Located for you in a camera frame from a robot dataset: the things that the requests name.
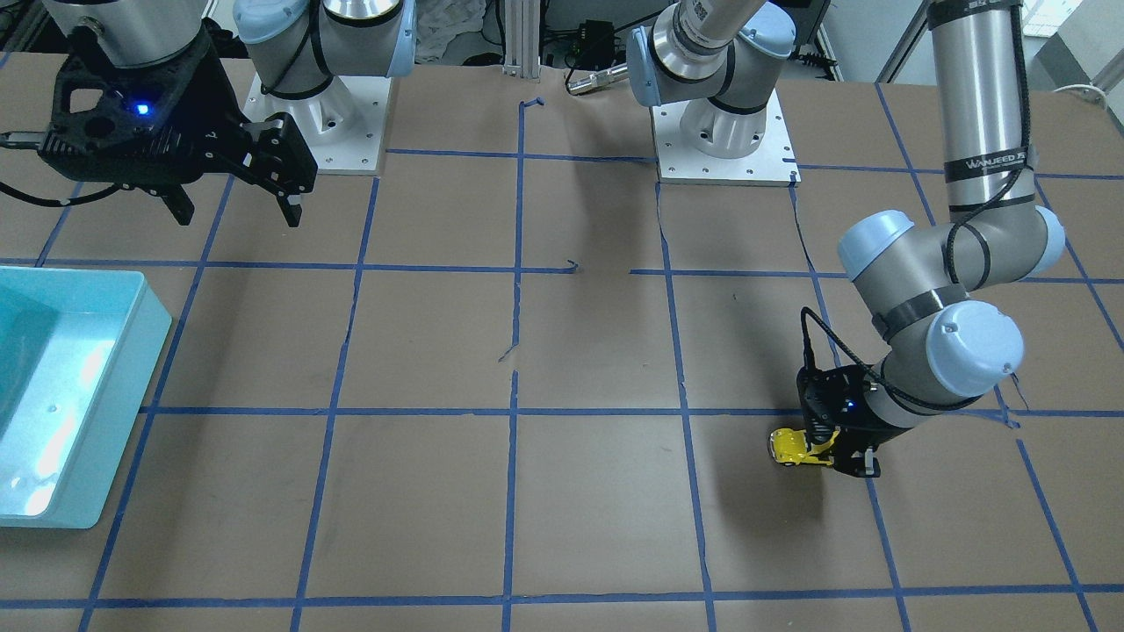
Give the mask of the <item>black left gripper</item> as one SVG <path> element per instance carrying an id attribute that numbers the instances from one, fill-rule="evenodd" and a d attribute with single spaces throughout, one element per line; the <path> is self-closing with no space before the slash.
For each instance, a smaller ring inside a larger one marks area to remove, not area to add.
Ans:
<path id="1" fill-rule="evenodd" d="M 874 391 L 859 365 L 797 372 L 807 449 L 831 449 L 834 470 L 855 478 L 879 478 L 876 448 L 888 441 L 888 424 L 865 400 Z"/>

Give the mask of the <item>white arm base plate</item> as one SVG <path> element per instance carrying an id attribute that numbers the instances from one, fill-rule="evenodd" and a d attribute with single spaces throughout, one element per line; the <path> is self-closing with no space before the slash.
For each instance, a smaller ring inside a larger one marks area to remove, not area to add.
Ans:
<path id="1" fill-rule="evenodd" d="M 285 100 L 250 84 L 242 112 L 262 121 L 273 112 L 292 115 L 321 175 L 377 177 L 396 81 L 391 76 L 335 76 L 321 94 Z"/>
<path id="2" fill-rule="evenodd" d="M 798 186 L 803 181 L 778 92 L 762 111 L 734 115 L 710 100 L 655 105 L 659 182 Z"/>

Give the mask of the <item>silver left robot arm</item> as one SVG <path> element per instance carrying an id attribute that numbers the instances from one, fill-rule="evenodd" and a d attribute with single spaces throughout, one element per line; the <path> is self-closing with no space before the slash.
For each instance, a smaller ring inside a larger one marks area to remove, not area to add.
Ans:
<path id="1" fill-rule="evenodd" d="M 1019 1 L 932 1 L 948 223 L 900 211 L 847 228 L 839 259 L 889 352 L 821 370 L 803 341 L 803 428 L 776 428 L 776 463 L 856 478 L 882 472 L 876 449 L 963 409 L 1022 363 L 1015 320 L 973 291 L 1050 269 L 1063 254 L 1057 214 L 1037 205 Z M 713 159 L 746 159 L 767 135 L 767 101 L 796 44 L 767 1 L 679 1 L 629 33 L 626 67 L 642 105 L 686 103 L 679 134 Z"/>

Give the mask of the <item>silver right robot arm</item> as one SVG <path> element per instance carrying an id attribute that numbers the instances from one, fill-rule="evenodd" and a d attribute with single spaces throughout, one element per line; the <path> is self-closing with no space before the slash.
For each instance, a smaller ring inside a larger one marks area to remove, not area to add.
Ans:
<path id="1" fill-rule="evenodd" d="M 45 8 L 69 53 L 31 148 L 61 177 L 158 198 L 182 226 L 185 184 L 218 173 L 265 190 L 298 226 L 320 172 L 312 148 L 360 130 L 345 76 L 409 75 L 416 55 L 414 1 L 237 1 L 266 107 L 250 115 L 220 58 L 230 33 L 190 1 Z"/>

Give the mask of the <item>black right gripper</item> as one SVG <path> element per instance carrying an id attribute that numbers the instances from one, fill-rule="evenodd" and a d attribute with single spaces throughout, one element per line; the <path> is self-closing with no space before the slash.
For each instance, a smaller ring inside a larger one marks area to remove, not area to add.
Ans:
<path id="1" fill-rule="evenodd" d="M 181 186 L 229 173 L 277 196 L 285 225 L 299 227 L 301 193 L 317 175 L 312 151 L 289 112 L 256 123 L 241 111 L 212 37 L 146 67 L 115 67 L 93 35 L 73 35 L 69 46 L 37 148 L 51 168 L 156 191 L 180 226 L 194 217 Z"/>

